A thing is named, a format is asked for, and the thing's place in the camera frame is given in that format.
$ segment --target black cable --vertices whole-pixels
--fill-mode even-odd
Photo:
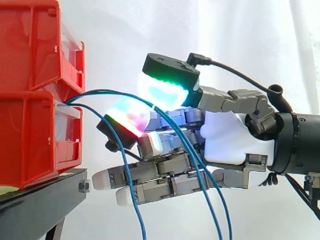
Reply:
[[[267,94],[270,94],[270,95],[281,95],[282,92],[278,92],[274,89],[269,89],[269,88],[266,88],[264,87],[263,85],[261,85],[260,83],[256,82],[254,79],[252,79],[251,77],[243,74],[242,72],[228,66],[228,65],[225,65],[221,62],[218,62],[218,61],[214,61],[212,60],[211,58],[209,57],[206,57],[206,56],[203,56],[203,55],[200,55],[200,54],[196,54],[196,53],[190,53],[189,54],[189,57],[188,57],[188,60],[186,61],[189,65],[192,65],[192,66],[196,66],[196,65],[213,65],[213,66],[216,66],[218,68],[221,68],[221,69],[224,69],[230,73],[233,73],[235,75],[237,75],[238,77],[246,80],[248,83],[252,84],[253,86],[255,86],[256,88],[260,89],[261,91],[264,91],[266,92]]]
[[[125,154],[127,154],[127,155],[129,155],[130,157],[138,160],[139,162],[142,162],[142,161],[143,161],[143,159],[142,159],[141,157],[135,155],[133,152],[131,152],[131,151],[127,150],[127,149],[124,149],[124,152],[125,152]]]
[[[289,181],[290,185],[296,191],[296,193],[301,197],[304,203],[313,211],[315,216],[320,220],[320,209],[317,206],[312,206],[309,196],[306,191],[300,186],[300,184],[292,178],[290,175],[285,175],[286,179]]]

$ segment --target blue wire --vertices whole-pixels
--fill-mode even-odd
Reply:
[[[112,127],[110,122],[108,122],[107,119],[105,119],[101,114],[99,114],[93,108],[91,108],[91,107],[89,107],[89,106],[87,106],[85,104],[81,104],[81,103],[68,103],[68,105],[72,106],[72,107],[82,107],[82,108],[90,110],[95,115],[97,115],[110,128],[112,134],[114,135],[114,137],[115,137],[115,139],[116,139],[116,141],[117,141],[117,143],[118,143],[118,145],[120,147],[120,151],[121,151],[121,155],[122,155],[122,158],[123,158],[126,175],[128,177],[128,183],[129,183],[129,188],[130,188],[131,199],[132,199],[132,202],[133,202],[133,207],[134,207],[134,210],[135,210],[136,215],[137,215],[137,217],[139,219],[139,222],[140,222],[140,227],[141,227],[141,232],[142,232],[142,239],[143,240],[147,240],[147,234],[146,234],[146,228],[145,228],[144,220],[143,220],[142,215],[141,215],[141,213],[139,211],[138,204],[137,204],[137,201],[136,201],[136,198],[135,198],[134,185],[133,185],[133,182],[132,182],[132,177],[131,177],[131,173],[130,173],[128,162],[127,162],[127,158],[126,158],[125,148],[124,148],[124,146],[123,146],[123,144],[122,144],[117,132]]]
[[[88,91],[85,92],[83,94],[79,94],[75,97],[70,98],[69,100],[67,100],[65,103],[68,104],[70,102],[73,102],[83,96],[89,96],[89,95],[105,95],[105,94],[109,94],[109,95],[123,95],[123,96],[127,96],[127,97],[131,97],[134,99],[137,99],[143,103],[145,103],[146,105],[148,105],[149,107],[154,107],[154,105],[136,95],[130,94],[130,93],[125,93],[125,92],[119,92],[119,91],[115,91],[115,90],[109,90],[109,89],[97,89],[97,90],[92,90],[92,91]],[[229,239],[232,240],[233,238],[233,234],[232,234],[232,224],[231,224],[231,219],[230,219],[230,214],[228,211],[228,206],[227,203],[225,201],[225,198],[217,184],[217,182],[215,181],[215,179],[213,178],[212,174],[210,173],[210,171],[207,169],[206,165],[202,162],[202,160],[200,159],[200,157],[198,156],[196,150],[193,148],[192,144],[190,143],[190,141],[188,140],[188,138],[186,137],[186,135],[182,132],[182,130],[180,129],[180,127],[176,124],[176,122],[173,121],[173,119],[168,116],[164,111],[162,111],[160,108],[158,107],[154,107],[154,110],[161,115],[172,127],[172,129],[174,129],[177,133],[177,135],[180,137],[184,147],[186,148],[186,150],[188,151],[188,153],[191,156],[192,161],[194,161],[194,157],[196,158],[196,162],[198,162],[198,164],[201,165],[201,167],[204,169],[204,171],[206,172],[207,176],[209,177],[209,179],[212,181],[214,187],[217,189],[218,194],[221,198],[223,207],[224,207],[224,211],[225,211],[225,215],[227,218],[227,224],[228,224],[228,229],[229,229]],[[202,179],[201,177],[199,177],[199,184],[201,185]]]

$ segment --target robotic hand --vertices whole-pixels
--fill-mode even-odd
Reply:
[[[200,86],[200,72],[195,68],[198,64],[227,68],[197,54],[190,54],[184,62],[150,53],[143,72],[165,82],[171,76],[168,82],[188,90],[182,104],[187,108],[167,113],[183,129],[202,161],[218,168],[212,172],[218,185],[248,189],[277,184],[276,175],[303,174],[307,176],[305,189],[310,191],[310,199],[317,202],[320,199],[320,163],[317,161],[320,117],[293,113],[278,85],[267,89],[267,96],[257,90],[223,92]],[[268,104],[268,98],[279,112]],[[151,113],[140,137],[130,135],[116,121],[113,124],[126,148],[137,142],[142,161],[130,164],[130,171],[138,204],[201,190],[190,156],[177,134],[157,113]],[[97,128],[109,138],[106,147],[117,151],[108,127],[100,122]],[[201,177],[207,189],[214,187],[203,171]],[[92,179],[98,190],[121,188],[116,192],[119,205],[132,203],[123,166],[97,172]]]

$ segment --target red storage bin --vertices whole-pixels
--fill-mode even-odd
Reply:
[[[0,186],[23,189],[81,164],[82,112],[50,92],[0,92],[0,119]]]
[[[84,44],[56,0],[0,0],[0,46],[0,91],[45,90],[61,102],[84,92]]]

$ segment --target white fabric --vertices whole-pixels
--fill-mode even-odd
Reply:
[[[86,88],[137,93],[137,79],[148,52],[186,59],[199,52],[231,65],[261,84],[279,83],[294,110],[317,113],[315,83],[305,79],[288,0],[60,0],[78,38],[86,44]],[[204,67],[201,83],[221,90],[252,88],[216,68]],[[115,98],[81,102],[105,113]],[[84,113],[82,167],[92,174],[121,165],[120,154],[104,148],[99,120]],[[312,240],[320,223],[284,179],[278,186],[224,189],[235,240]],[[222,205],[209,191],[228,239]],[[140,206],[149,240],[217,239],[201,192]],[[94,191],[66,219],[62,239],[141,239],[133,208],[117,206],[115,191]]]

